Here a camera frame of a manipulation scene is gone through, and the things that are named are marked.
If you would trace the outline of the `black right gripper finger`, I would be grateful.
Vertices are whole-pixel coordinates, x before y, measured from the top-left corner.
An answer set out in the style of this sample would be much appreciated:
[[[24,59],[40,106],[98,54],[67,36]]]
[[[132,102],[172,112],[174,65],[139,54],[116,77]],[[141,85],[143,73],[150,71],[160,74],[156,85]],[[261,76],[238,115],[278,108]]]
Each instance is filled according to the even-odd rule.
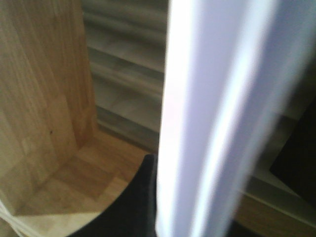
[[[72,237],[155,237],[158,156],[148,154],[119,197]]]

